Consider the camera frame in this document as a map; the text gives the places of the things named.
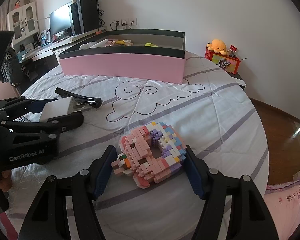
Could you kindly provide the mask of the person's hand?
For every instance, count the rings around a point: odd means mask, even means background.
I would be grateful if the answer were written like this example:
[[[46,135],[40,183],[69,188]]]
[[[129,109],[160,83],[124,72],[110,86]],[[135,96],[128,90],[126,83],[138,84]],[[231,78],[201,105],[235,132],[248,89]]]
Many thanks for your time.
[[[7,192],[12,187],[12,171],[3,171],[0,175],[0,189],[3,192]]]

